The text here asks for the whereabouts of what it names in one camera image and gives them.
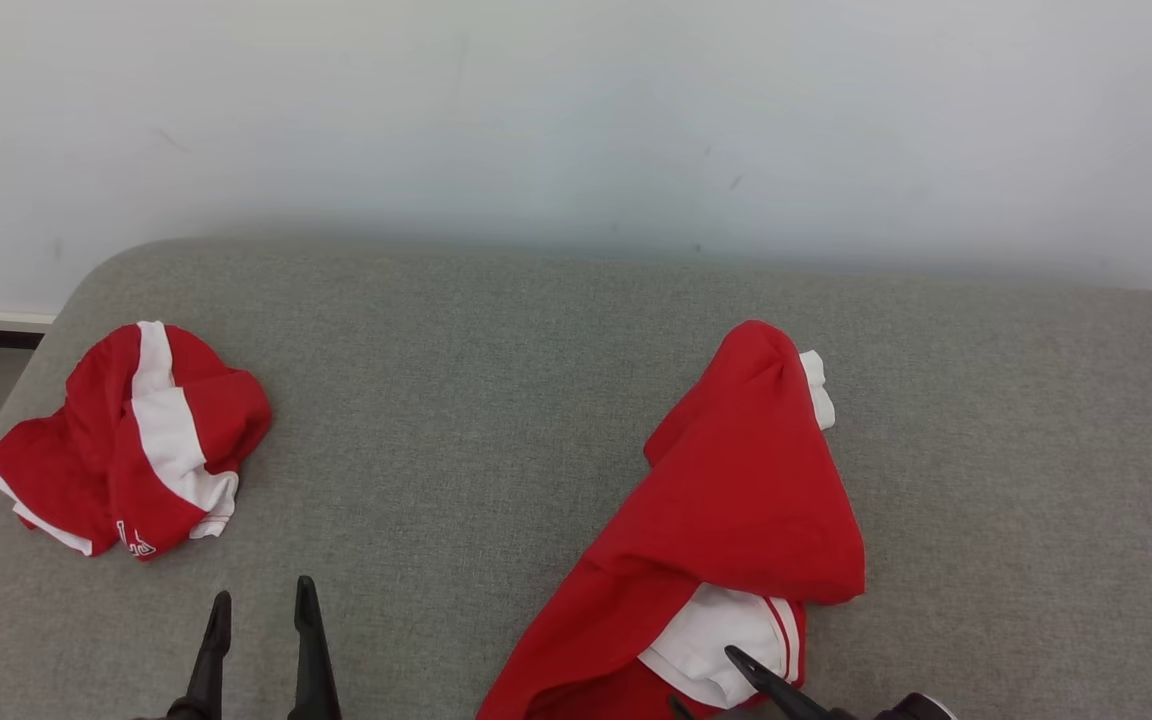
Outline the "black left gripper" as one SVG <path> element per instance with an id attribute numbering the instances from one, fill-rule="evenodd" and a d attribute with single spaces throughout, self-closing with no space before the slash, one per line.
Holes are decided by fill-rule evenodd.
<path id="1" fill-rule="evenodd" d="M 159 717 L 136 720 L 221 719 L 223 660 L 230 647 L 232 597 L 221 591 L 212 601 L 204 638 L 196 655 L 184 698 Z M 314 579 L 301 575 L 294 598 L 294 628 L 300 638 L 294 703 L 288 719 L 342 719 L 321 605 Z"/>

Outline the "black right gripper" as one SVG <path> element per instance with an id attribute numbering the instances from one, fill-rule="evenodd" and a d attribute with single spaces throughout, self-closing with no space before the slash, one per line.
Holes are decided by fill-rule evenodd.
<path id="1" fill-rule="evenodd" d="M 763 694 L 782 712 L 787 719 L 832 719 L 831 711 L 812 700 L 806 694 L 786 682 L 768 667 L 755 660 L 735 644 L 723 647 L 723 655 L 740 674 L 744 676 L 756 694 Z M 669 697 L 669 712 L 673 720 L 696 720 L 680 697 Z M 927 694 L 905 694 L 902 700 L 890 708 L 884 708 L 870 717 L 873 720 L 956 720 L 957 717 L 946 708 L 941 702 L 934 700 Z"/>

